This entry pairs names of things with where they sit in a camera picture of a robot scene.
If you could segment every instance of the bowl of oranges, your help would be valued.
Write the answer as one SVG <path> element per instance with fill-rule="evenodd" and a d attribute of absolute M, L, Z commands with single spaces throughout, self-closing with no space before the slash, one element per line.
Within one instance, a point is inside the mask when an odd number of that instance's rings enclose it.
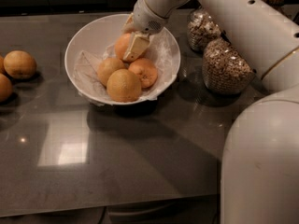
<path fill-rule="evenodd" d="M 66 48 L 69 79 L 95 105 L 156 100 L 177 78 L 180 50 L 173 35 L 166 28 L 157 35 L 124 31 L 129 19 L 130 14 L 117 14 L 92 21 Z"/>

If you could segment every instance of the white bowl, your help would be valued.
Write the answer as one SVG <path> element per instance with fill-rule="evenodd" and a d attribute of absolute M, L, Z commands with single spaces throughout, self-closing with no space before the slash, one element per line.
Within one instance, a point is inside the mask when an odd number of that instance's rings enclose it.
<path fill-rule="evenodd" d="M 172 36 L 172 34 L 166 29 L 163 29 L 164 36 L 166 37 L 167 44 L 169 46 L 168 52 L 170 52 L 171 67 L 170 69 L 165 69 L 161 74 L 158 74 L 158 79 L 156 81 L 157 85 L 151 90 L 147 91 L 146 94 L 142 95 L 138 100 L 134 102 L 115 102 L 112 101 L 107 95 L 94 95 L 94 93 L 88 92 L 84 87 L 80 86 L 75 79 L 75 64 L 78 62 L 78 56 L 84 50 L 91 54 L 101 57 L 106 51 L 107 47 L 114 44 L 114 42 L 121 35 L 121 28 L 128 19 L 129 14 L 118 14 L 106 16 L 101 19 L 92 21 L 82 27 L 69 42 L 65 56 L 64 64 L 66 73 L 77 88 L 78 93 L 88 99 L 91 103 L 96 105 L 131 105 L 144 102 L 146 100 L 155 100 L 157 96 L 165 91 L 176 79 L 177 73 L 180 66 L 180 51 L 178 47 L 177 40 Z M 156 57 L 163 54 L 159 54 L 160 49 L 158 49 L 155 54 Z"/>

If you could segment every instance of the white paper liner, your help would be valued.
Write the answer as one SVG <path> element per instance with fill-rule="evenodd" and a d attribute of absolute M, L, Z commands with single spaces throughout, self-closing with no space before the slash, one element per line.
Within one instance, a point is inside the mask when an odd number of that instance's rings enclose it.
<path fill-rule="evenodd" d="M 150 43 L 143 57 L 153 61 L 158 69 L 158 78 L 153 86 L 143 89 L 142 94 L 137 100 L 156 100 L 157 96 L 164 91 L 176 78 L 177 73 L 172 64 L 172 53 L 168 42 L 169 34 L 163 29 L 157 35 L 150 36 Z M 114 102 L 108 96 L 106 88 L 98 80 L 96 71 L 97 67 L 105 58 L 115 57 L 114 44 L 107 47 L 104 54 L 91 54 L 82 50 L 76 59 L 74 67 L 74 80 L 79 88 L 79 93 L 86 94 L 92 99 L 91 102 L 100 105 L 104 104 L 121 104 Z"/>

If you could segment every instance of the orange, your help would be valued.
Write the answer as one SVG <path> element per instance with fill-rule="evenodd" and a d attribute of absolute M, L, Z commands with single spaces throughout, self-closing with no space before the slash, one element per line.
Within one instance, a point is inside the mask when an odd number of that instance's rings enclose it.
<path fill-rule="evenodd" d="M 97 76 L 100 82 L 106 86 L 108 79 L 112 75 L 113 72 L 119 69 L 125 69 L 125 65 L 119 58 L 109 57 L 104 59 L 97 69 Z"/>
<path fill-rule="evenodd" d="M 36 60 L 26 51 L 13 50 L 4 58 L 4 68 L 13 78 L 27 79 L 36 73 Z"/>
<path fill-rule="evenodd" d="M 130 33 L 122 34 L 114 44 L 114 52 L 116 56 L 121 60 L 123 60 L 125 51 L 129 48 L 130 37 Z"/>
<path fill-rule="evenodd" d="M 136 101 L 141 91 L 141 83 L 138 76 L 127 69 L 115 71 L 107 82 L 107 93 L 114 101 Z"/>
<path fill-rule="evenodd" d="M 132 71 L 139 77 L 142 88 L 152 86 L 158 78 L 157 67 L 148 58 L 138 58 L 130 63 L 129 71 Z"/>
<path fill-rule="evenodd" d="M 3 57 L 0 56 L 0 74 L 4 74 L 6 72 L 4 68 L 3 60 L 4 60 Z"/>
<path fill-rule="evenodd" d="M 12 94 L 12 84 L 9 78 L 0 74 L 0 103 L 4 102 Z"/>

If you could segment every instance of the shiny table surface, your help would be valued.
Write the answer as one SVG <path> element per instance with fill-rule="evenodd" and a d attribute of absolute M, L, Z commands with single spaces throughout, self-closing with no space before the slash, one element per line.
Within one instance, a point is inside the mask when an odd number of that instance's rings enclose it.
<path fill-rule="evenodd" d="M 219 193 L 225 137 L 266 92 L 258 80 L 235 97 L 206 89 L 202 54 L 186 39 L 189 12 L 167 25 L 178 80 L 157 101 L 126 107 L 89 104 L 64 69 L 72 36 L 111 13 L 0 18 L 0 54 L 26 50 L 38 65 L 0 104 L 0 217 Z"/>

